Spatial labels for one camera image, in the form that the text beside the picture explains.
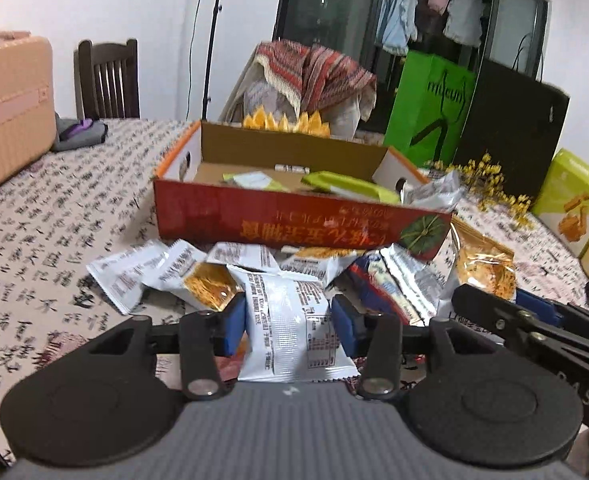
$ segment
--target black stand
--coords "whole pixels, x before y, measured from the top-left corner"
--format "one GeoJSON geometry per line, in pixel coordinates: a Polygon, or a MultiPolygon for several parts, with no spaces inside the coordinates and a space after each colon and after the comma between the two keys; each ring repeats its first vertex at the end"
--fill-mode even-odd
{"type": "Polygon", "coordinates": [[[219,4],[220,0],[214,1],[214,8],[212,9],[212,27],[210,27],[210,43],[208,44],[208,60],[206,63],[206,82],[204,84],[204,108],[201,113],[201,119],[207,120],[208,103],[212,100],[208,95],[210,86],[210,66],[212,65],[212,48],[214,47],[214,31],[216,29],[216,20],[219,16],[219,12],[223,7],[219,4]]]}

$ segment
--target red cardboard box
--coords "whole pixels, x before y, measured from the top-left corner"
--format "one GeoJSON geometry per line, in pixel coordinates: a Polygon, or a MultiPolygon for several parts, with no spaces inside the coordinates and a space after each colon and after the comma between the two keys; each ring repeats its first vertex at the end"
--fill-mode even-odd
{"type": "Polygon", "coordinates": [[[302,134],[194,123],[155,172],[159,235],[192,242],[245,242],[373,249],[421,237],[414,251],[431,260],[450,229],[450,214],[313,192],[291,167],[334,171],[395,189],[419,186],[417,168],[394,148],[302,134]],[[241,189],[224,173],[263,171],[290,192],[241,189]]]}

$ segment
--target table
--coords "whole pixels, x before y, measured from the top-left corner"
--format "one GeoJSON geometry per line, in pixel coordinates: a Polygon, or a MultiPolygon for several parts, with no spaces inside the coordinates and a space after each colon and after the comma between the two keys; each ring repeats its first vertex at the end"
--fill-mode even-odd
{"type": "MultiPolygon", "coordinates": [[[[109,120],[108,140],[75,152],[48,153],[0,187],[0,401],[37,367],[125,319],[85,265],[156,238],[150,175],[188,126],[177,121],[109,120]]],[[[585,306],[587,281],[577,259],[536,220],[513,232],[500,211],[481,213],[465,200],[459,215],[513,248],[518,285],[585,306]]],[[[433,262],[442,278],[453,261],[446,243],[433,262]]],[[[150,291],[142,312],[177,322],[186,306],[150,291]]],[[[159,359],[170,384],[178,360],[159,359]]],[[[0,428],[0,451],[12,458],[0,428]]]]}

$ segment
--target pink suitcase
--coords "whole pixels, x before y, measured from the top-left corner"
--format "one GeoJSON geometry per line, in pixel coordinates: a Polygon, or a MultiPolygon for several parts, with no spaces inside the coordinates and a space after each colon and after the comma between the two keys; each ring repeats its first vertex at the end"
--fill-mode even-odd
{"type": "Polygon", "coordinates": [[[0,184],[47,152],[55,135],[49,41],[0,32],[0,184]]]}

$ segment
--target chair backrest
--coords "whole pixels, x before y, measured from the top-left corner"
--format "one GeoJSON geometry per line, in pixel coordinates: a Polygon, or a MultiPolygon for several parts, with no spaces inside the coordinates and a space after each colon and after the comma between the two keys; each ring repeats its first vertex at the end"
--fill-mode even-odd
{"type": "Polygon", "coordinates": [[[79,82],[88,119],[138,118],[137,42],[79,43],[79,82]]]}

